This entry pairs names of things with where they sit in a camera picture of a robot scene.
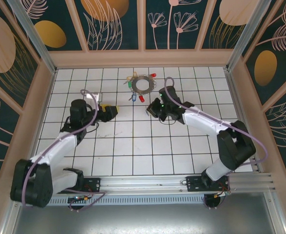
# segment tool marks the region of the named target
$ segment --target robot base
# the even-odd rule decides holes
[[[186,185],[188,192],[220,192],[223,190],[222,185],[229,190],[227,176],[221,177],[218,181],[212,183],[209,188],[203,184],[200,175],[188,176],[186,177]]]
[[[97,193],[100,189],[100,178],[84,178],[83,187],[80,189],[81,192],[92,192]],[[69,191],[61,191],[59,194],[75,194]]]

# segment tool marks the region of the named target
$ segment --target grid line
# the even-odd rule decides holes
[[[182,97],[183,97],[183,100],[185,102],[184,93],[183,93],[183,87],[182,87],[182,80],[181,79],[180,79],[180,83],[181,83]],[[188,141],[190,143],[190,150],[191,150],[191,137],[190,137],[190,131],[189,131],[189,127],[188,126],[187,126],[187,132],[188,132]],[[191,155],[191,161],[192,161],[192,169],[193,169],[193,172],[195,173],[195,165],[194,165],[194,162],[193,162],[192,155]]]
[[[150,104],[152,103],[152,97],[151,97],[151,95],[149,95],[149,102],[150,102]],[[151,140],[152,140],[152,160],[153,160],[153,156],[154,156],[154,154],[153,154],[153,125],[152,125],[152,121],[151,121]]]
[[[172,126],[171,124],[173,123],[173,121],[171,121],[170,119],[168,120],[168,123],[170,124],[170,126],[168,126],[169,130],[166,133],[161,133],[159,131],[162,131],[163,128],[159,127],[157,124],[155,125],[155,122],[153,122],[153,121],[159,121],[159,120],[156,118],[153,118],[153,117],[151,118],[150,115],[149,115],[149,117],[144,116],[145,115],[144,110],[148,107],[148,105],[147,105],[148,100],[151,103],[153,101],[152,98],[155,96],[158,96],[157,90],[159,88],[162,88],[159,86],[163,85],[163,80],[166,76],[167,77],[169,77],[169,76],[174,77],[176,84],[178,86],[179,85],[181,86],[180,88],[179,87],[177,88],[177,94],[184,101],[194,102],[192,99],[193,99],[193,97],[195,97],[195,99],[198,100],[198,101],[195,101],[195,103],[198,103],[198,104],[196,104],[196,106],[199,107],[199,105],[200,105],[200,107],[202,109],[203,108],[202,101],[208,102],[209,104],[204,104],[204,106],[207,109],[212,109],[212,111],[216,111],[216,107],[215,108],[209,107],[209,105],[217,105],[218,106],[218,112],[217,113],[219,113],[221,116],[221,113],[220,113],[221,107],[219,106],[219,101],[216,97],[216,90],[215,90],[215,87],[217,84],[214,85],[214,83],[213,83],[214,78],[213,79],[211,78],[210,70],[209,70],[210,77],[206,78],[206,79],[209,79],[211,81],[212,85],[210,85],[210,86],[208,86],[208,84],[210,83],[210,81],[208,81],[208,80],[207,81],[202,80],[202,83],[199,83],[199,80],[197,80],[198,74],[196,74],[196,70],[194,68],[183,70],[186,74],[185,76],[189,77],[189,74],[192,73],[192,70],[193,70],[193,78],[181,78],[182,70],[179,67],[168,68],[168,69],[161,67],[161,68],[155,69],[154,71],[157,73],[157,76],[159,77],[159,78],[155,78],[155,79],[157,79],[156,81],[158,84],[157,89],[153,90],[151,92],[151,95],[150,94],[145,95],[145,97],[146,97],[145,103],[140,103],[139,99],[137,99],[138,103],[133,102],[133,101],[131,103],[129,101],[129,103],[128,103],[126,101],[126,99],[123,100],[123,98],[121,98],[121,96],[122,96],[122,94],[124,96],[126,96],[126,94],[132,94],[132,93],[130,90],[127,89],[127,85],[124,87],[120,85],[120,83],[119,83],[120,81],[122,83],[124,83],[124,81],[126,80],[126,79],[119,79],[119,78],[121,78],[120,75],[124,75],[124,77],[125,77],[128,74],[130,75],[130,73],[133,73],[133,71],[137,71],[139,75],[141,75],[141,73],[146,73],[148,75],[149,73],[152,72],[150,68],[145,68],[145,69],[130,68],[130,69],[124,69],[124,70],[121,70],[121,68],[118,68],[118,69],[115,69],[114,71],[105,70],[105,68],[104,68],[101,70],[97,70],[96,73],[94,73],[94,75],[95,75],[94,77],[96,79],[91,79],[91,77],[90,77],[90,79],[88,79],[88,76],[90,75],[90,73],[92,73],[92,69],[88,69],[87,73],[86,73],[86,76],[87,76],[86,79],[82,80],[83,83],[80,82],[81,86],[84,84],[84,88],[86,88],[88,85],[88,86],[91,86],[91,88],[93,88],[93,89],[97,89],[94,91],[92,90],[92,92],[102,92],[102,90],[108,90],[109,92],[102,92],[104,95],[104,101],[109,100],[108,103],[107,103],[107,101],[105,101],[104,104],[113,104],[112,102],[115,102],[114,105],[118,104],[118,106],[124,107],[124,109],[118,114],[119,116],[117,116],[117,118],[115,118],[114,120],[111,121],[110,124],[105,124],[105,123],[101,124],[100,125],[100,131],[98,131],[98,129],[96,129],[95,136],[92,133],[92,134],[89,134],[89,136],[85,137],[86,139],[93,139],[93,140],[90,140],[94,144],[94,150],[93,150],[92,156],[87,155],[87,154],[91,154],[91,153],[89,153],[88,148],[87,148],[89,146],[83,146],[81,154],[76,156],[76,150],[74,150],[73,156],[71,156],[71,154],[68,154],[68,156],[66,156],[66,157],[72,158],[72,161],[71,161],[71,159],[67,159],[66,162],[68,162],[70,164],[72,162],[72,166],[75,165],[76,168],[79,168],[79,166],[84,167],[85,165],[83,165],[83,162],[85,162],[85,160],[87,160],[89,163],[92,162],[92,165],[90,165],[90,167],[89,167],[89,171],[91,174],[88,176],[114,175],[114,171],[117,174],[120,174],[120,172],[122,174],[123,171],[121,170],[120,167],[125,167],[124,168],[125,174],[127,174],[127,175],[136,175],[138,173],[138,171],[140,171],[140,173],[147,174],[147,175],[154,175],[155,173],[162,174],[162,172],[164,173],[164,175],[165,174],[175,174],[176,172],[178,172],[178,174],[182,174],[184,172],[183,168],[186,165],[185,162],[183,161],[184,159],[187,160],[187,162],[189,162],[189,163],[192,162],[192,169],[195,172],[195,166],[198,167],[198,165],[201,163],[201,160],[203,160],[202,163],[206,163],[206,160],[207,160],[206,157],[203,157],[203,156],[195,157],[195,155],[207,155],[208,156],[208,154],[209,154],[211,157],[211,161],[213,162],[211,149],[215,148],[215,146],[211,145],[212,142],[209,141],[210,137],[208,137],[206,134],[203,134],[203,133],[201,134],[200,132],[191,131],[190,126],[187,126],[187,129],[179,129],[179,126],[177,126],[177,125],[179,125],[180,123],[177,122],[176,123],[177,125]],[[57,92],[59,97],[63,96],[63,100],[66,97],[66,100],[65,100],[66,102],[65,102],[64,106],[61,106],[63,104],[61,104],[61,105],[59,104],[59,103],[63,102],[63,101],[61,101],[61,102],[56,102],[57,105],[55,105],[55,106],[57,106],[57,107],[50,107],[51,99],[49,100],[49,106],[48,106],[47,110],[50,110],[50,113],[47,116],[47,112],[46,112],[45,117],[44,117],[44,124],[48,123],[49,125],[46,125],[44,132],[42,132],[43,130],[41,130],[40,141],[39,141],[40,148],[44,147],[45,144],[48,144],[50,141],[54,140],[55,138],[53,136],[55,135],[55,133],[53,133],[53,131],[54,131],[53,129],[58,128],[59,124],[61,126],[62,126],[62,124],[64,124],[65,114],[70,109],[70,107],[67,104],[68,100],[70,100],[71,98],[75,99],[76,96],[78,98],[78,93],[72,93],[71,91],[69,91],[70,86],[73,85],[72,79],[73,79],[74,70],[71,70],[70,72],[69,71],[64,72],[61,74],[64,74],[67,79],[71,75],[71,78],[70,78],[70,80],[68,79],[66,81],[63,81],[66,83],[60,83],[61,80],[59,80],[59,79],[62,79],[62,77],[59,77],[59,79],[54,82],[54,85],[52,88],[52,94],[54,94],[54,92]],[[196,82],[196,86],[194,85],[193,81],[190,81],[190,79],[195,79],[193,81]],[[117,87],[116,87],[115,91],[112,92],[112,89],[109,89],[109,88],[106,89],[106,86],[108,86],[108,87],[114,86],[112,84],[116,81],[117,81],[117,84],[116,84]],[[191,86],[191,88],[189,88],[190,89],[189,91],[188,90],[185,91],[183,89],[183,86],[182,86],[182,84],[185,85],[187,83],[192,83],[192,86]],[[69,84],[69,87],[68,87],[67,93],[66,92],[65,93],[59,93],[58,92],[58,91],[62,92],[65,89],[67,89],[68,84]],[[228,91],[228,89],[225,88],[226,87],[225,83],[224,83],[224,86],[220,86],[220,87],[222,88],[222,90],[217,90],[217,91]],[[78,88],[79,88],[78,83],[75,83],[72,90],[76,89],[74,91],[77,92]],[[214,91],[214,95],[212,94],[212,92],[205,93],[205,91]],[[119,99],[121,98],[120,99],[121,101],[123,101],[123,103],[121,103],[121,105],[119,105],[119,103],[117,103],[118,97],[119,97]],[[228,104],[233,105],[233,103],[232,102],[230,103],[230,101],[229,101],[228,94],[226,96],[226,94],[218,93],[218,97],[221,97],[222,100],[224,100],[222,102],[227,102],[226,97],[228,97],[228,102],[229,102]],[[233,118],[233,116],[232,116],[231,118],[225,118],[225,119],[230,121],[231,119],[236,120],[237,118]],[[145,131],[143,134],[141,134],[142,136],[140,136],[140,135],[136,136],[136,133],[134,131],[144,130],[144,126],[146,126],[146,125],[148,125],[148,127],[150,125],[151,129],[150,130],[147,129],[147,132]],[[132,134],[131,133],[129,134],[129,132],[127,130],[131,129],[131,128],[132,128]],[[102,135],[102,134],[100,134],[101,136],[98,135],[98,133],[102,132],[102,130],[103,130],[103,132],[109,133],[108,136],[103,137],[104,135]],[[157,140],[159,140],[160,142],[164,141],[164,139],[161,139],[161,137],[169,137],[170,138],[171,151],[169,151],[167,149],[166,154],[164,154],[165,151],[161,151],[161,146],[155,145],[155,144],[157,144]],[[190,147],[189,151],[188,150],[185,151],[185,150],[182,150],[182,148],[179,148],[179,144],[180,144],[179,141],[183,140],[183,139],[184,139],[183,143],[186,144],[186,147],[188,148],[188,143],[187,143],[187,140],[185,139],[185,137],[189,138],[189,147]],[[197,143],[196,147],[193,146],[193,148],[192,148],[191,147],[192,144],[195,144],[197,142],[197,140],[195,142],[193,142],[193,139],[191,137],[198,137],[198,140],[201,140],[202,142],[204,142],[202,149],[205,149],[205,150],[200,150],[198,147],[200,147],[201,145],[198,143]],[[136,145],[139,148],[138,151],[136,151],[136,147],[134,146],[134,140],[136,140],[136,143],[138,144],[138,145]],[[130,144],[124,145],[125,147],[123,146],[123,144],[126,144],[127,142],[130,142],[130,141],[132,141],[132,146]],[[148,142],[148,147],[149,147],[148,149],[146,149],[146,147],[144,147],[144,145],[142,145],[146,141]],[[177,143],[178,147],[177,147],[177,150],[176,151],[174,150],[174,152],[173,152],[172,146],[175,145],[175,143]],[[104,151],[103,151],[103,153],[101,153],[98,151],[98,147],[99,148],[106,147],[107,151],[105,153],[104,153]],[[138,159],[138,161],[134,164],[134,157],[139,158],[140,156],[145,156],[145,157]],[[90,158],[90,159],[78,160],[76,157],[79,157],[79,158],[92,157],[92,159]],[[103,160],[98,160],[95,157],[102,157]],[[138,170],[138,168],[140,167],[140,165],[137,165],[138,162],[146,165],[146,167],[147,167],[146,171],[144,171],[144,170],[142,171],[142,168],[140,168]],[[191,172],[191,166],[189,165],[187,168],[188,168],[187,170],[190,170],[190,172]]]
[[[103,74],[104,74],[104,69],[102,69],[102,82],[103,82]],[[96,130],[95,130],[95,140],[94,140],[94,151],[93,151],[93,161],[92,161],[92,171],[91,171],[91,175],[93,175],[93,168],[94,168],[94,157],[95,157],[97,130],[98,130],[98,128],[96,128]]]

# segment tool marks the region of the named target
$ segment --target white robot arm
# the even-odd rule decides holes
[[[167,86],[167,90],[177,103],[182,104],[173,86]],[[237,169],[249,157],[255,154],[255,146],[249,137],[222,124],[231,125],[247,133],[247,128],[243,122],[238,120],[235,123],[230,123],[214,118],[190,102],[183,103],[183,106],[194,111],[185,110],[170,100],[164,88],[159,93],[162,101],[156,98],[147,108],[147,111],[153,117],[164,121],[170,116],[173,120],[195,127],[210,136],[217,137],[220,158],[201,174],[202,183],[207,188],[227,173]]]
[[[67,117],[63,128],[55,139],[57,143],[38,161],[30,174],[25,190],[25,202],[27,204],[45,207],[53,194],[68,188],[81,191],[84,186],[83,172],[73,168],[63,169],[59,166],[59,163],[68,152],[84,139],[87,133],[86,129],[64,139],[62,139],[62,136],[73,133],[89,124],[94,114],[95,110],[85,100],[77,99],[71,103],[70,116]],[[98,106],[93,125],[98,121],[110,121],[117,114],[117,106]],[[42,156],[43,152],[45,152],[45,149],[29,160],[21,159],[16,163],[10,193],[12,200],[21,201],[26,174],[30,167]]]

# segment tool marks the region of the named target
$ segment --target purple cable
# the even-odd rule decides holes
[[[95,193],[90,193],[90,192],[82,192],[82,191],[77,191],[77,190],[72,190],[72,189],[65,189],[65,191],[69,191],[69,192],[73,192],[73,193],[78,193],[78,194],[87,194],[87,195],[95,195],[95,194],[102,194],[102,196],[98,197],[97,199],[95,199],[95,201],[93,201],[91,204],[82,207],[81,209],[77,210],[76,212],[80,212],[80,211],[84,211],[90,207],[92,207],[95,203],[97,203],[102,197],[104,197],[104,195],[106,194],[106,192],[95,192]],[[70,202],[69,204],[69,208],[71,210],[73,210],[73,208],[71,207],[71,205],[73,204],[74,200]]]
[[[193,110],[193,109],[191,109],[191,108],[188,108],[188,107],[186,107],[186,106],[183,106],[182,104],[180,104],[180,103],[178,103],[177,101],[175,101],[175,100],[170,96],[170,94],[169,94],[169,92],[168,92],[168,89],[167,89],[167,81],[168,81],[169,79],[172,80],[173,86],[174,86],[174,79],[173,79],[172,77],[167,77],[167,78],[165,78],[165,81],[164,81],[164,89],[165,89],[165,91],[166,91],[166,94],[168,95],[168,97],[170,98],[170,100],[171,100],[173,103],[175,103],[176,105],[178,105],[178,106],[184,108],[185,110],[189,110],[189,111],[191,111],[191,112],[193,112],[193,113],[195,113],[195,114],[198,114],[198,115],[202,115],[202,116],[204,116],[204,117],[207,117],[208,119],[210,119],[210,120],[212,120],[212,121],[215,121],[215,122],[217,122],[218,124],[224,125],[225,127],[231,128],[231,129],[233,129],[233,130],[235,130],[235,131],[237,131],[237,132],[239,132],[239,133],[241,133],[241,134],[243,134],[243,135],[245,135],[245,136],[251,138],[252,140],[256,141],[256,142],[264,149],[264,152],[265,152],[265,157],[264,157],[264,158],[262,158],[262,159],[260,159],[260,160],[252,161],[252,162],[246,162],[246,163],[241,164],[240,166],[264,162],[264,161],[267,159],[267,157],[268,157],[267,148],[265,147],[265,145],[264,145],[262,142],[260,142],[260,141],[259,141],[257,138],[255,138],[254,136],[252,136],[252,135],[250,135],[249,133],[247,133],[247,132],[245,132],[245,131],[242,131],[242,130],[240,130],[240,129],[234,127],[234,126],[231,126],[231,125],[229,125],[229,124],[226,124],[226,123],[224,123],[223,121],[221,121],[221,120],[219,120],[219,119],[217,119],[217,118],[214,118],[213,116],[207,115],[206,113],[204,113],[204,112],[202,112],[202,111],[195,111],[195,110]]]
[[[25,181],[24,181],[24,184],[23,184],[23,187],[22,187],[22,192],[21,192],[21,203],[23,206],[26,206],[26,201],[25,201],[25,194],[26,194],[26,188],[27,188],[27,183],[28,183],[28,180],[30,178],[30,174],[31,172],[33,171],[34,167],[39,163],[39,161],[56,145],[58,144],[59,142],[61,142],[62,140],[64,140],[66,137],[68,136],[71,136],[71,135],[74,135],[76,133],[79,133],[81,131],[83,131],[84,129],[86,129],[87,127],[89,127],[95,120],[96,116],[97,116],[97,109],[98,109],[98,106],[97,106],[97,101],[96,101],[96,98],[93,96],[93,94],[86,90],[86,89],[81,89],[80,90],[80,93],[85,97],[85,93],[88,93],[91,95],[91,97],[93,98],[94,100],[94,103],[95,103],[95,113],[94,113],[94,116],[92,118],[92,120],[87,124],[85,125],[84,127],[78,129],[78,130],[75,130],[73,131],[72,133],[68,133],[64,136],[62,136],[61,138],[59,138],[57,141],[53,142],[43,153],[40,157],[37,158],[37,160],[31,165],[31,167],[29,168],[29,171],[26,175],[26,178],[25,178]]]

